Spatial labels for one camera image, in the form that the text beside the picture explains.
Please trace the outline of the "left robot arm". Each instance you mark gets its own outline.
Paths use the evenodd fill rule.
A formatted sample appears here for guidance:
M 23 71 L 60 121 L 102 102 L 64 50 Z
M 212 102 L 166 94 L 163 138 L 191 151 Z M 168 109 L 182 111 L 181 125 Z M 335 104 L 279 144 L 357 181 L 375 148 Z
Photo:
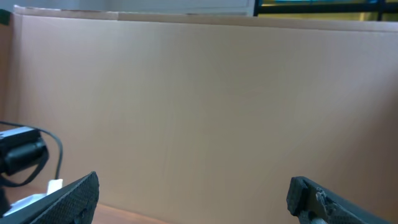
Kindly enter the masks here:
M 45 141 L 38 129 L 27 126 L 1 132 L 1 215 L 10 208 L 6 197 L 6 187 L 22 187 L 31 183 L 44 168 L 49 159 Z M 33 173 L 21 182 L 13 182 L 4 175 L 14 175 L 35 167 Z

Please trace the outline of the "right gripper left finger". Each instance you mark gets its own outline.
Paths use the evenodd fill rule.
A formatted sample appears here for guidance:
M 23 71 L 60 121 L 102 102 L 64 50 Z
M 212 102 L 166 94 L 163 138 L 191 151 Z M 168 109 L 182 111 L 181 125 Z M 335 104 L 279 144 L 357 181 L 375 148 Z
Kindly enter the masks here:
M 96 172 L 62 187 L 33 204 L 1 217 L 1 224 L 90 224 L 99 199 Z

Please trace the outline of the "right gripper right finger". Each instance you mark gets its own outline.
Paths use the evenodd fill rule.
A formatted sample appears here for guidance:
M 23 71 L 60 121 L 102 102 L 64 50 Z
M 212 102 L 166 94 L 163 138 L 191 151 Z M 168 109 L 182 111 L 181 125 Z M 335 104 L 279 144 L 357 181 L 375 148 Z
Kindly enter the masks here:
M 291 178 L 286 202 L 301 224 L 389 223 L 303 176 Z

